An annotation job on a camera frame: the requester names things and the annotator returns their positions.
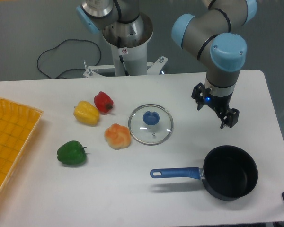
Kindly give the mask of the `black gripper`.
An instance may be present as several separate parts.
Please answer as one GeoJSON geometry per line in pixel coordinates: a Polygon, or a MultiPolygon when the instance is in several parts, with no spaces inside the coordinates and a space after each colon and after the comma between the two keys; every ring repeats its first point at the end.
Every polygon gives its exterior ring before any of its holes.
{"type": "Polygon", "coordinates": [[[203,108],[204,104],[213,109],[217,116],[221,120],[220,129],[224,127],[232,128],[239,119],[239,110],[229,108],[229,102],[231,100],[232,93],[227,96],[214,96],[210,93],[210,89],[205,89],[204,84],[197,84],[192,91],[191,97],[195,100],[197,104],[197,110],[203,108]]]}

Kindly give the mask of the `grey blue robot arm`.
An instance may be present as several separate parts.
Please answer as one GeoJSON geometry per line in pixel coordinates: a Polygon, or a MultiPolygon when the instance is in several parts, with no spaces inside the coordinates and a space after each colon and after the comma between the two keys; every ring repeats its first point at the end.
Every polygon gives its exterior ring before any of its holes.
{"type": "MultiPolygon", "coordinates": [[[[180,16],[172,27],[171,37],[207,68],[205,82],[196,85],[192,92],[198,109],[209,106],[222,127],[233,127],[239,111],[230,108],[229,102],[246,60],[247,44],[232,29],[255,16],[257,3],[212,0],[207,8],[201,17],[180,16]]],[[[153,26],[140,11],[137,0],[86,0],[76,11],[91,33],[101,33],[110,44],[116,75],[147,73],[147,42],[152,37],[153,26]]]]}

